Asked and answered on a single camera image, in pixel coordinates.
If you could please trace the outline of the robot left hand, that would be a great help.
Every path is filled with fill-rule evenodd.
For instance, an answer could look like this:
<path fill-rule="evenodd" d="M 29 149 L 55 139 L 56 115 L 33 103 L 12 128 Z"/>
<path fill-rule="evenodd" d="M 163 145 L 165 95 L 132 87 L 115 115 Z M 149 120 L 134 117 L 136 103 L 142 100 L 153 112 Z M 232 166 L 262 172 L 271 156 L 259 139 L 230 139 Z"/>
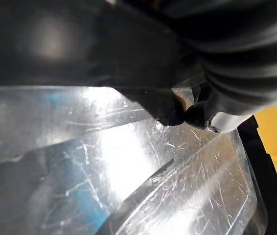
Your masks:
<path fill-rule="evenodd" d="M 195 52 L 211 87 L 187 124 L 234 130 L 277 104 L 277 0 L 154 0 L 151 8 Z"/>

